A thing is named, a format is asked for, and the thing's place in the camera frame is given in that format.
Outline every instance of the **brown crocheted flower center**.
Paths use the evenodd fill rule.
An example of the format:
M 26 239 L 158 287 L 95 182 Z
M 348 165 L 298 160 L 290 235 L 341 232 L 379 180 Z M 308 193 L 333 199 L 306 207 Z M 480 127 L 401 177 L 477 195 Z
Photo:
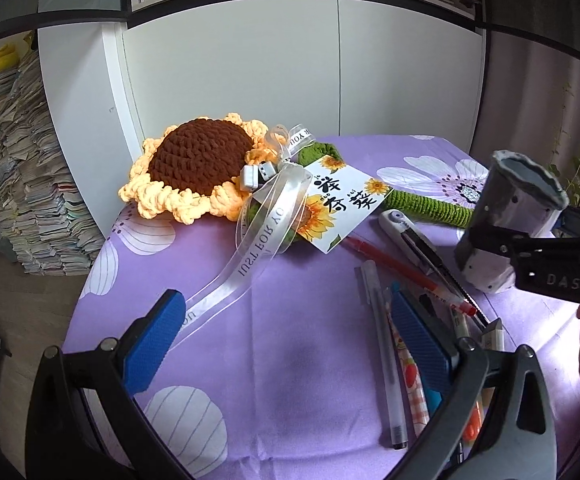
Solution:
M 252 139 L 230 121 L 195 119 L 170 133 L 148 165 L 153 181 L 210 196 L 241 173 Z

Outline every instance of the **crocheted sunflower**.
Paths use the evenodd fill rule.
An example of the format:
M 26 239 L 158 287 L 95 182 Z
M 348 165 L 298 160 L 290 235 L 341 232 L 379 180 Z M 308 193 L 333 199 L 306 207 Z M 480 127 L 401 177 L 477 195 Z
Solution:
M 170 126 L 159 139 L 144 140 L 144 154 L 119 197 L 135 200 L 143 218 L 169 211 L 183 224 L 205 213 L 235 222 L 250 195 L 240 189 L 241 168 L 276 160 L 264 143 L 267 130 L 261 121 L 244 122 L 235 113 Z

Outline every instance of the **metal screw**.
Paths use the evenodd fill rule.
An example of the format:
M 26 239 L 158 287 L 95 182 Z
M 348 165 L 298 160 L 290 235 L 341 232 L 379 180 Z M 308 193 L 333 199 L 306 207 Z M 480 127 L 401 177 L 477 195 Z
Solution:
M 107 337 L 99 344 L 99 348 L 104 352 L 112 352 L 116 348 L 116 343 L 117 341 L 115 338 Z
M 49 346 L 44 350 L 44 357 L 46 359 L 52 359 L 59 353 L 59 349 L 56 346 Z
M 477 345 L 475 345 L 474 341 L 472 339 L 470 339 L 469 337 L 462 337 L 461 339 L 459 339 L 459 344 L 466 350 L 472 352 L 475 348 L 477 348 Z
M 521 350 L 521 353 L 526 357 L 534 357 L 534 351 L 532 351 L 532 349 L 528 345 L 521 345 L 519 349 Z

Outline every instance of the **transparent ribbon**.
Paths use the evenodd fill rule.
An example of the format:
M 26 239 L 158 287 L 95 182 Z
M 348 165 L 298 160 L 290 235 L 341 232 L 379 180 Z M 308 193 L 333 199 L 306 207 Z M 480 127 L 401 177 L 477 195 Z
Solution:
M 285 141 L 280 142 L 279 137 L 282 137 Z M 264 142 L 278 153 L 278 162 L 281 163 L 285 160 L 290 160 L 302 148 L 310 146 L 315 140 L 302 124 L 298 124 L 290 130 L 287 130 L 282 124 L 278 124 L 266 132 Z
M 300 218 L 312 175 L 292 162 L 282 162 L 278 175 L 262 189 L 266 197 L 250 225 L 241 219 L 237 231 L 243 237 L 219 275 L 186 300 L 186 319 L 168 352 L 173 351 L 214 316 L 243 296 L 267 263 L 284 247 L 288 231 Z M 246 214 L 248 203 L 241 215 Z

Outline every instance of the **gift tag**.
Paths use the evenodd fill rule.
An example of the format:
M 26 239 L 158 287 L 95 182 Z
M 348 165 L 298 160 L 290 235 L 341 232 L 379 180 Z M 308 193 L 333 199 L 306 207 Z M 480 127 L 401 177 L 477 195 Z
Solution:
M 328 253 L 374 211 L 390 187 L 325 155 L 305 168 L 312 174 L 296 232 Z

